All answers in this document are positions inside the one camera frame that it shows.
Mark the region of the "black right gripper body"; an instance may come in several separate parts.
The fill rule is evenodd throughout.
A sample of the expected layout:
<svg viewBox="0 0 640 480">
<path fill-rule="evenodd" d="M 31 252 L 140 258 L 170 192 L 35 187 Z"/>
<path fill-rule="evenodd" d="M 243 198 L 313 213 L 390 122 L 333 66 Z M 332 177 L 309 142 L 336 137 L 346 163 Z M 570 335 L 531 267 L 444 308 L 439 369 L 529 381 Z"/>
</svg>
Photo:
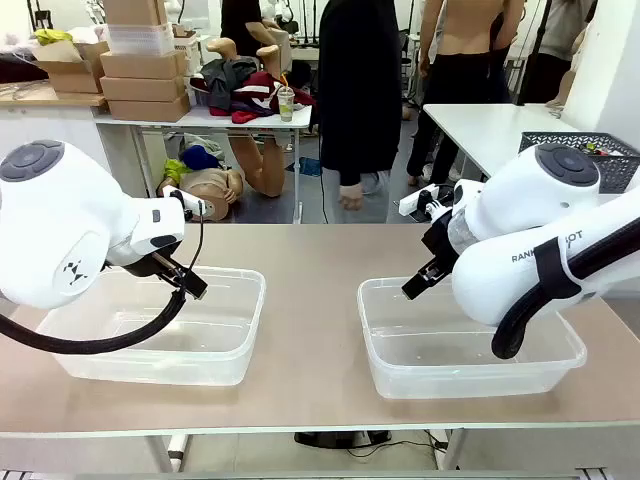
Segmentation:
<svg viewBox="0 0 640 480">
<path fill-rule="evenodd" d="M 454 250 L 448 236 L 451 215 L 442 215 L 431 222 L 422 243 L 432 253 L 433 258 L 424 266 L 427 274 L 450 274 L 459 255 Z"/>
</svg>

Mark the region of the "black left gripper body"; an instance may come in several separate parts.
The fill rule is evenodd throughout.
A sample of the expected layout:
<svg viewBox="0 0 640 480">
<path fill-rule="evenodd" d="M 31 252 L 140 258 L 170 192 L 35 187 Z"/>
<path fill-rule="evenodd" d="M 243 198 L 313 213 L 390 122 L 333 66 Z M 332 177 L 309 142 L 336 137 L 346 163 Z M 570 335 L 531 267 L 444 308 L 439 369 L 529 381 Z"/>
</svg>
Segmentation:
<svg viewBox="0 0 640 480">
<path fill-rule="evenodd" d="M 170 279 L 176 276 L 175 266 L 170 255 L 163 251 L 155 251 L 143 256 L 140 260 L 122 267 L 136 277 L 166 276 Z"/>
</svg>

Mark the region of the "person's right hand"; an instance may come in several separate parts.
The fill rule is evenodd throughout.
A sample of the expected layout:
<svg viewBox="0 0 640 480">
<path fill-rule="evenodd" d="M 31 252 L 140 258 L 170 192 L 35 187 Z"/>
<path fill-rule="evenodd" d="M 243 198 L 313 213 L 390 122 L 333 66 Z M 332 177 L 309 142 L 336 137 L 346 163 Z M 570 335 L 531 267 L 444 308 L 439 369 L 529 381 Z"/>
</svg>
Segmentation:
<svg viewBox="0 0 640 480">
<path fill-rule="evenodd" d="M 358 211 L 363 205 L 363 189 L 360 183 L 339 186 L 339 204 L 344 210 Z"/>
</svg>

